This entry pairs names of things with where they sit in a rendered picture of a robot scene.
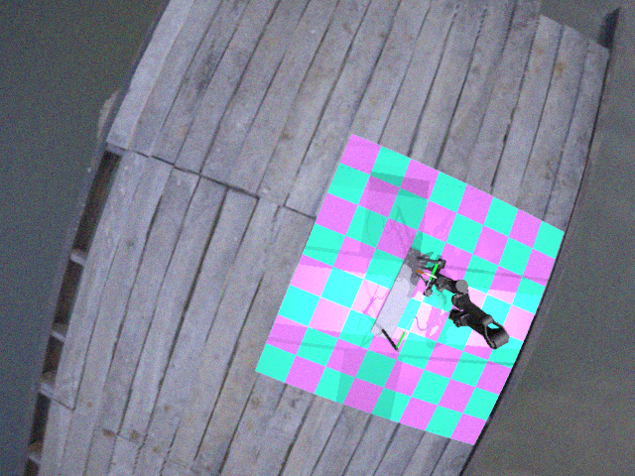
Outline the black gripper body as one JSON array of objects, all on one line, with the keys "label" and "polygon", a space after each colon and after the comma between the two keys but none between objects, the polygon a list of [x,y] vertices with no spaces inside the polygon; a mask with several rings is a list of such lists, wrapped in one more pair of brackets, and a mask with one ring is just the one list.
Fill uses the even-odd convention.
[{"label": "black gripper body", "polygon": [[[442,263],[440,265],[438,265],[438,268],[437,268],[437,270],[436,270],[436,272],[434,274],[434,276],[437,277],[437,278],[436,279],[432,278],[432,280],[430,281],[428,287],[425,288],[426,289],[426,296],[428,296],[428,297],[431,296],[431,294],[434,292],[434,290],[432,290],[432,288],[436,284],[436,281],[437,281],[437,279],[438,279],[438,277],[440,275],[439,274],[440,270],[443,269],[445,267],[445,264],[446,264],[446,260],[444,260],[442,258],[439,258],[439,261],[441,261]],[[447,278],[447,279],[448,279],[449,283],[445,283],[445,285],[444,285],[446,287],[445,290],[448,289],[448,287],[450,286],[450,283],[451,283],[451,278]],[[425,290],[423,291],[422,295],[425,296]]]}]

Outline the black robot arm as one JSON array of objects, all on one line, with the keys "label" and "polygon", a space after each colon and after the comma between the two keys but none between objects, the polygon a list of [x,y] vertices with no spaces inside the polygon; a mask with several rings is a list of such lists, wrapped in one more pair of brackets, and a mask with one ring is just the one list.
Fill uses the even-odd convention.
[{"label": "black robot arm", "polygon": [[[436,290],[442,293],[446,289],[445,283],[449,283],[447,277],[439,275],[435,285]],[[503,324],[499,324],[491,314],[485,313],[470,300],[466,280],[451,279],[447,291],[456,294],[451,297],[451,303],[459,310],[453,307],[448,319],[452,320],[457,328],[471,327],[485,339],[491,349],[498,349],[509,342],[510,335]],[[490,328],[488,325],[491,323],[499,328]]]}]

